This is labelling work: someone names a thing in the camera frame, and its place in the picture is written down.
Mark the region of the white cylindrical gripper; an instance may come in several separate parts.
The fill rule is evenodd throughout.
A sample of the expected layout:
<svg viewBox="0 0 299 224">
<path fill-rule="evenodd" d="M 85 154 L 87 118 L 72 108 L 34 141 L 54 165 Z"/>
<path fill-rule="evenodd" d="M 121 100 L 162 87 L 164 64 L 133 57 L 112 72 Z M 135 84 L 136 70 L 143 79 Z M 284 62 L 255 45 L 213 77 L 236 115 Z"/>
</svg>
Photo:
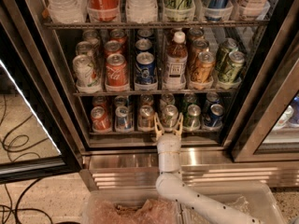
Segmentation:
<svg viewBox="0 0 299 224">
<path fill-rule="evenodd" d="M 173 134 L 164 134 L 164 127 L 159 115 L 154 115 L 154 131 L 156 133 L 159 170 L 161 172 L 174 173 L 180 169 L 179 153 L 181 148 L 180 137 L 183 131 L 183 114 L 178 115 Z"/>
</svg>

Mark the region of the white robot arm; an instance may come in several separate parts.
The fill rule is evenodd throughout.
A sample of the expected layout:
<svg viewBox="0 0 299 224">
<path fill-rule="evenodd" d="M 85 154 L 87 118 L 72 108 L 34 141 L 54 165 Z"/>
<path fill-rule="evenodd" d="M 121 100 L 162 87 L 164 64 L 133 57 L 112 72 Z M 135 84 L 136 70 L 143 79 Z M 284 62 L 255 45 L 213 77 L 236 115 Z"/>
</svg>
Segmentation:
<svg viewBox="0 0 299 224">
<path fill-rule="evenodd" d="M 154 115 L 159 176 L 155 187 L 167 200 L 184 204 L 197 212 L 211 224 L 264 224 L 257 217 L 244 214 L 228 205 L 196 192 L 182 181 L 180 149 L 183 116 L 170 133 L 164 130 L 158 114 Z"/>
</svg>

